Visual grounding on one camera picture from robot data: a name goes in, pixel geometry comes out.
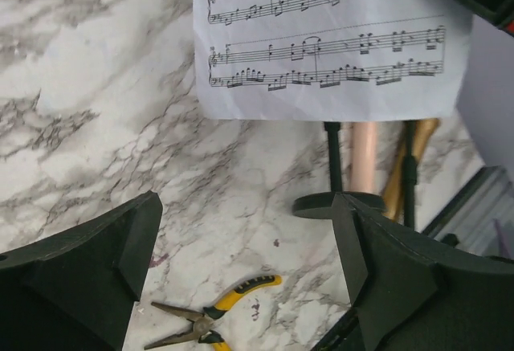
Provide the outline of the white sheet music page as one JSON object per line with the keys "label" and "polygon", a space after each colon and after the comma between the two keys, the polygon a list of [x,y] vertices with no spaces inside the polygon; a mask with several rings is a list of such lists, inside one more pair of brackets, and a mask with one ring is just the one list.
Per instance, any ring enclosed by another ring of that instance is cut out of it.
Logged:
{"label": "white sheet music page", "polygon": [[452,0],[194,0],[198,98],[219,120],[445,116],[472,20]]}

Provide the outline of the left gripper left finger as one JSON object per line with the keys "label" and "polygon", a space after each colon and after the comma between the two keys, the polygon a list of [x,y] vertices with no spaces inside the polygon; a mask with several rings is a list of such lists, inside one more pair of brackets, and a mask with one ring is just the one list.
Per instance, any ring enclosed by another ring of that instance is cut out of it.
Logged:
{"label": "left gripper left finger", "polygon": [[1,255],[3,350],[120,350],[163,205],[147,192]]}

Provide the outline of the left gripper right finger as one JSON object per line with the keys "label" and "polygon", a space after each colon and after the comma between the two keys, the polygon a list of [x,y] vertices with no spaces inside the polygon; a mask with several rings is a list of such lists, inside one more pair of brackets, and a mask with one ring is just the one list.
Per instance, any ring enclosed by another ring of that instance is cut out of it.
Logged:
{"label": "left gripper right finger", "polygon": [[347,194],[332,226],[351,307],[319,350],[510,350],[513,262],[390,221]]}

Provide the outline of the pink toy microphone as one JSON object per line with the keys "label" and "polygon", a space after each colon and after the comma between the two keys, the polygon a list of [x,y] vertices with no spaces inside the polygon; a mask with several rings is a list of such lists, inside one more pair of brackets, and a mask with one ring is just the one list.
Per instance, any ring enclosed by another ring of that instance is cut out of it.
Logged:
{"label": "pink toy microphone", "polygon": [[352,191],[374,194],[377,122],[354,123],[352,143],[350,189]]}

